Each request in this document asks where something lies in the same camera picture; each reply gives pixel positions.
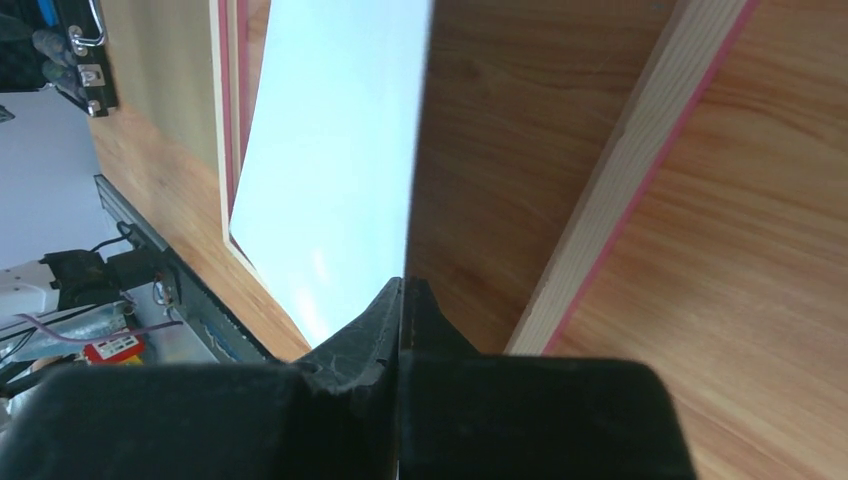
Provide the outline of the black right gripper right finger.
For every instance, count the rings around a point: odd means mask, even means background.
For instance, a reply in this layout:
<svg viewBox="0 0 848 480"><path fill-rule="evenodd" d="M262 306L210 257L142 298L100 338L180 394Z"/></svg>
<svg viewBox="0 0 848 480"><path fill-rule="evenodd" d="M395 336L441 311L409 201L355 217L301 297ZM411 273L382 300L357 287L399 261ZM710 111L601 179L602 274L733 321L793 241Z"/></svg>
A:
<svg viewBox="0 0 848 480"><path fill-rule="evenodd" d="M417 278L400 333L403 479L696 477L671 396L643 363L480 353Z"/></svg>

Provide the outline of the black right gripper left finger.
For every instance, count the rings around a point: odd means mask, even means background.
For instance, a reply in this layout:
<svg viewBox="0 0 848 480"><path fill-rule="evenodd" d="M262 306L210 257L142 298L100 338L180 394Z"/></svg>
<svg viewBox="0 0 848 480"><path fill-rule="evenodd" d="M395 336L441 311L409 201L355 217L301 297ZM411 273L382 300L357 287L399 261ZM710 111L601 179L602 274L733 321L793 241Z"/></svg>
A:
<svg viewBox="0 0 848 480"><path fill-rule="evenodd" d="M56 367L5 479L392 479L403 282L290 362Z"/></svg>

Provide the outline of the wooden picture frame pink inlay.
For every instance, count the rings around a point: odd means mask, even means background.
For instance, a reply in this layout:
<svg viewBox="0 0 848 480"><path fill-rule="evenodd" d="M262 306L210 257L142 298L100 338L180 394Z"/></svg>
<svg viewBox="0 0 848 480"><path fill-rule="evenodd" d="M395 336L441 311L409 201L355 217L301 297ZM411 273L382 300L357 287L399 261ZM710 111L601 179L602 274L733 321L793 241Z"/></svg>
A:
<svg viewBox="0 0 848 480"><path fill-rule="evenodd" d="M429 2L402 276L480 349L538 354L753 3ZM229 230L259 81L251 112L220 105L219 178L224 243L271 297Z"/></svg>

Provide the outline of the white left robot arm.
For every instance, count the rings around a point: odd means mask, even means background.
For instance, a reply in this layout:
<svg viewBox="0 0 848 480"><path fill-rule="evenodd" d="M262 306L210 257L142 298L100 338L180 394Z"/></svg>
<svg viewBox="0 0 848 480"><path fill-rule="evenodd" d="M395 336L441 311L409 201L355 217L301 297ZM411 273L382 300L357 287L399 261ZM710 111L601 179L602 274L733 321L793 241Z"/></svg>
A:
<svg viewBox="0 0 848 480"><path fill-rule="evenodd" d="M1 270L1 317L113 303L123 293L155 280L163 266L163 257L147 248L107 259L81 249L49 253Z"/></svg>

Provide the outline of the brown cardboard backing board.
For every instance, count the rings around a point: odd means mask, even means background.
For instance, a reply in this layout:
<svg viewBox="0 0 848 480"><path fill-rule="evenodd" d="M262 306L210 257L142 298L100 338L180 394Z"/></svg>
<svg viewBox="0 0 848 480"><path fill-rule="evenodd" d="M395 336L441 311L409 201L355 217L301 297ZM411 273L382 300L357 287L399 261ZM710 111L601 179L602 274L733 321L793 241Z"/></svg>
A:
<svg viewBox="0 0 848 480"><path fill-rule="evenodd" d="M102 1L119 105L217 168L210 3Z"/></svg>

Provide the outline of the city buildings photo print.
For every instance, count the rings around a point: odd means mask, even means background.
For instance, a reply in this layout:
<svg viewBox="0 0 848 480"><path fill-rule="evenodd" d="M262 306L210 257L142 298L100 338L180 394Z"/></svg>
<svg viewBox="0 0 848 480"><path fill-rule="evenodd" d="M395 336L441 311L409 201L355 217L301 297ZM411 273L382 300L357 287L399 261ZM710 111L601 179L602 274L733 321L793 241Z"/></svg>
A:
<svg viewBox="0 0 848 480"><path fill-rule="evenodd" d="M404 273L432 11L271 4L229 230L310 346Z"/></svg>

